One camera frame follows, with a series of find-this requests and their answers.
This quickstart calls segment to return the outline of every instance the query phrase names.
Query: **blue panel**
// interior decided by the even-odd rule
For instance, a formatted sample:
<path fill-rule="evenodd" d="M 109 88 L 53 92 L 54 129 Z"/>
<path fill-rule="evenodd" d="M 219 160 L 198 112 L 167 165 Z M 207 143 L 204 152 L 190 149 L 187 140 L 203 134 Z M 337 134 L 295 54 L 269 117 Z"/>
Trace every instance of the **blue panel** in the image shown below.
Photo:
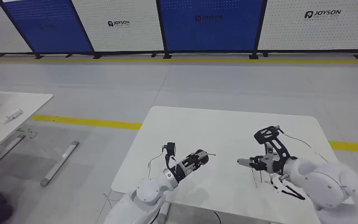
<path fill-rule="evenodd" d="M 70 0 L 25 0 L 4 5 L 36 52 L 92 51 Z"/>
<path fill-rule="evenodd" d="M 262 0 L 161 0 L 168 50 L 253 50 Z"/>

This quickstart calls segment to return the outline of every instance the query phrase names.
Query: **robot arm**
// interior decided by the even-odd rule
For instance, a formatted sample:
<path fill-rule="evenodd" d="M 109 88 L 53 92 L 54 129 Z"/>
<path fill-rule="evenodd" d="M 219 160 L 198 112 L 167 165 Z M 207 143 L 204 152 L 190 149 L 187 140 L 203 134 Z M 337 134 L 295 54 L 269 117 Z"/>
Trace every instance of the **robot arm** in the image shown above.
<path fill-rule="evenodd" d="M 322 223 L 358 223 L 356 173 L 343 164 L 332 162 L 314 164 L 304 158 L 290 156 L 286 147 L 277 139 L 278 131 L 282 132 L 280 127 L 270 126 L 257 132 L 254 137 L 260 144 L 265 144 L 266 154 L 250 157 L 249 160 L 240 158 L 238 163 L 270 174 L 278 173 L 280 181 L 286 179 L 302 188 L 313 202 L 316 214 Z M 279 148 L 272 145 L 275 141 L 279 143 Z M 349 197 L 353 199 L 355 205 L 342 205 Z"/>
<path fill-rule="evenodd" d="M 168 143 L 167 169 L 155 179 L 142 179 L 137 187 L 125 194 L 107 215 L 104 224 L 150 224 L 159 214 L 166 191 L 174 191 L 179 182 L 209 161 L 203 150 L 188 155 L 176 166 L 169 168 L 169 158 L 175 156 L 175 144 Z"/>

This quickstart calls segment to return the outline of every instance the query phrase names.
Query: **yellow floor stripe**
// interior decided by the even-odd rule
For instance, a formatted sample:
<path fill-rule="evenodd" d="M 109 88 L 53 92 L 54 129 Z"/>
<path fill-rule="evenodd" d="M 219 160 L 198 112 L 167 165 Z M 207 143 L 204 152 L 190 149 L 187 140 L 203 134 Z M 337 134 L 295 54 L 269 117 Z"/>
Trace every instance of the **yellow floor stripe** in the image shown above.
<path fill-rule="evenodd" d="M 106 128 L 121 128 L 121 129 L 131 129 L 139 130 L 142 124 L 140 123 L 129 123 L 129 122 L 114 122 L 111 120 L 94 120 L 94 119 L 82 119 L 82 118 L 66 118 L 63 116 L 48 116 L 48 115 L 34 115 L 31 117 L 31 120 L 38 120 L 41 122 L 57 122 L 57 123 L 66 123 L 66 124 L 79 124 L 79 125 L 89 125 L 97 127 L 106 127 Z"/>
<path fill-rule="evenodd" d="M 185 63 L 283 63 L 283 64 L 358 64 L 357 59 L 222 59 L 222 58 L 172 58 L 172 59 L 155 59 L 155 58 L 104 58 L 104 59 L 0 59 L 0 62 L 66 62 L 66 63 L 78 63 L 78 62 L 185 62 Z"/>
<path fill-rule="evenodd" d="M 78 124 L 78 125 L 88 125 L 88 126 L 97 126 L 105 128 L 120 128 L 120 129 L 130 129 L 130 130 L 139 130 L 142 124 L 140 123 L 129 123 L 129 122 L 115 122 L 111 120 L 94 120 L 94 119 L 83 119 L 83 118 L 66 118 L 63 116 L 48 116 L 48 115 L 34 115 L 31 117 L 31 120 L 37 120 L 41 122 L 57 122 L 57 123 L 66 123 L 66 124 Z M 334 150 L 343 150 L 343 151 L 352 151 L 358 152 L 358 143 L 355 142 L 337 142 L 330 141 L 332 149 Z"/>
<path fill-rule="evenodd" d="M 331 147 L 334 150 L 344 150 L 351 152 L 358 152 L 358 143 L 356 142 L 336 142 L 330 141 Z"/>

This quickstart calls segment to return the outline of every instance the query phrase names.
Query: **table leg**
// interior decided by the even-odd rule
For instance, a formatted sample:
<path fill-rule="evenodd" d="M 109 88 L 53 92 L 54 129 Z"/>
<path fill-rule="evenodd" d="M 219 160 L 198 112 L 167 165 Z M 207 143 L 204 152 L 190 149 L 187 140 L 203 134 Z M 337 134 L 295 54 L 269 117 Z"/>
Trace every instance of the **table leg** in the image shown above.
<path fill-rule="evenodd" d="M 78 146 L 79 142 L 74 141 L 71 143 L 71 145 L 67 148 L 65 153 L 62 156 L 62 159 L 58 161 L 50 170 L 50 172 L 43 178 L 41 181 L 41 186 L 45 187 L 49 184 L 50 180 L 53 178 L 53 176 L 56 174 L 56 172 L 61 168 L 62 164 L 67 160 L 69 155 L 73 152 L 73 150 Z"/>
<path fill-rule="evenodd" d="M 78 141 L 73 141 L 71 145 L 67 148 L 65 153 L 61 156 L 59 155 L 55 149 L 53 148 L 47 148 L 42 147 L 37 143 L 34 138 L 37 136 L 37 132 L 33 131 L 31 128 L 29 128 L 26 124 L 23 124 L 21 126 L 21 129 L 25 132 L 25 134 L 32 140 L 32 142 L 37 146 L 37 148 L 40 148 L 44 152 L 46 152 L 50 157 L 55 159 L 57 163 L 51 168 L 51 170 L 47 173 L 47 175 L 42 179 L 40 185 L 45 187 L 49 184 L 51 179 L 54 177 L 54 175 L 57 173 L 57 171 L 61 168 L 62 164 L 65 163 L 69 155 L 73 152 L 73 150 L 78 146 Z"/>
<path fill-rule="evenodd" d="M 23 138 L 25 137 L 24 134 L 19 134 L 10 144 L 6 147 L 2 146 L 0 144 L 0 149 L 2 150 L 2 153 L 0 154 L 0 160 L 3 159 L 6 154 L 9 153 Z"/>

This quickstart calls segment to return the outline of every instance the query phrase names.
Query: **white pegboard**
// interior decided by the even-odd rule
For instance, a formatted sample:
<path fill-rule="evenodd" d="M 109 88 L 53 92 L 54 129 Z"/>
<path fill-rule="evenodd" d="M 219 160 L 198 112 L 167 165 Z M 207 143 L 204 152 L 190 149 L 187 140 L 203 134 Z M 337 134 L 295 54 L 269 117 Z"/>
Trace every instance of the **white pegboard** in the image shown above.
<path fill-rule="evenodd" d="M 0 53 L 32 52 L 0 7 Z"/>
<path fill-rule="evenodd" d="M 163 50 L 156 0 L 73 0 L 73 4 L 95 51 Z"/>
<path fill-rule="evenodd" d="M 358 1 L 268 0 L 258 49 L 358 49 Z"/>

